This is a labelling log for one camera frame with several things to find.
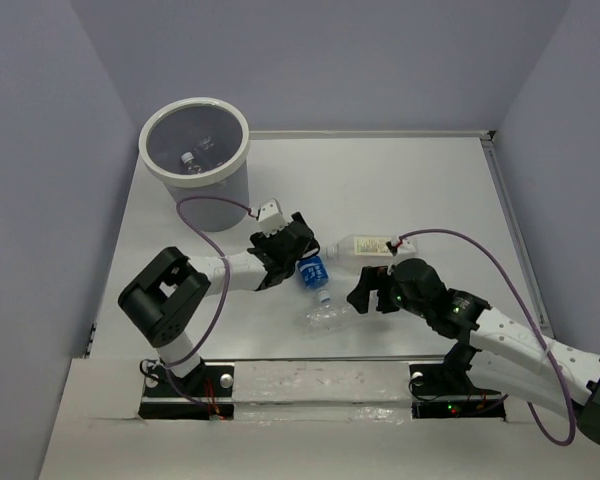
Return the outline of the clear bottle cream label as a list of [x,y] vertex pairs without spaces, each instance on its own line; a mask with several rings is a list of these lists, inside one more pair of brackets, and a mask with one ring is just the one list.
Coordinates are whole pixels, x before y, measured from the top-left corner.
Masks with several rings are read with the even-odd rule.
[[386,242],[394,236],[351,234],[328,246],[324,258],[341,266],[382,266],[389,265],[395,260],[405,260],[414,257],[393,257],[386,247]]

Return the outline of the blue label bottle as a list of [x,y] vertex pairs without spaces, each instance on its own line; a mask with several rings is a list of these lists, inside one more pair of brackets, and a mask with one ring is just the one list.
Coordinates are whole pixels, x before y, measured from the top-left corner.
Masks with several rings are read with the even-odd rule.
[[305,288],[315,296],[318,304],[326,304],[331,301],[331,294],[328,290],[330,277],[319,255],[300,260],[297,270]]
[[196,143],[193,154],[205,166],[204,172],[222,166],[231,157],[223,142],[211,135]]

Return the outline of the clear crushed bottle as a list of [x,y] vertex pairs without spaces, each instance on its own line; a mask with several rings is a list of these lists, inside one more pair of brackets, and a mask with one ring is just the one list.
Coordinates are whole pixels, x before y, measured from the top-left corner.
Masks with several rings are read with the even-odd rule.
[[347,303],[328,302],[316,305],[300,320],[302,331],[309,336],[326,336],[347,329],[355,311]]

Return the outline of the blue label bottle front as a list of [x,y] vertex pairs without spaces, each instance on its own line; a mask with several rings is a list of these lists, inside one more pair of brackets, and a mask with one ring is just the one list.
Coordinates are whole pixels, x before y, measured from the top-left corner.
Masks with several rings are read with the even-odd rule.
[[222,166],[231,157],[223,142],[211,135],[196,143],[193,154],[205,166],[204,172]]

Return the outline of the clear unlabelled bottle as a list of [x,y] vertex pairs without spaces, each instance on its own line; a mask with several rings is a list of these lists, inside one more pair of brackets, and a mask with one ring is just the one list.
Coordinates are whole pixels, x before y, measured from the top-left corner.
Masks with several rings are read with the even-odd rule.
[[180,157],[183,175],[199,175],[205,171],[205,166],[192,152],[185,152]]

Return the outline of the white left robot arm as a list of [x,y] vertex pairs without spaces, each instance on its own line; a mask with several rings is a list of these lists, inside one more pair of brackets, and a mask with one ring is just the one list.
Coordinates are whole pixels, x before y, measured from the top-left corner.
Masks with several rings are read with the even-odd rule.
[[320,251],[313,231],[298,212],[277,232],[261,227],[251,247],[235,255],[188,257],[172,246],[163,249],[122,290],[117,303],[159,355],[166,381],[190,395],[206,376],[199,350],[219,320],[215,313],[197,343],[186,327],[207,296],[217,295],[221,310],[231,291],[264,291],[293,276],[296,264]]

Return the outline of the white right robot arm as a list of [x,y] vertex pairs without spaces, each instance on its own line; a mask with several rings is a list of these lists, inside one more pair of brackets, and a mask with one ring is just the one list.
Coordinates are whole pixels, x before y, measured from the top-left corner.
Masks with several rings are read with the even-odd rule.
[[600,446],[600,355],[536,333],[466,291],[447,288],[421,259],[365,267],[347,301],[365,314],[405,310],[455,345],[440,368],[442,384],[462,392],[473,385],[551,410],[574,422]]

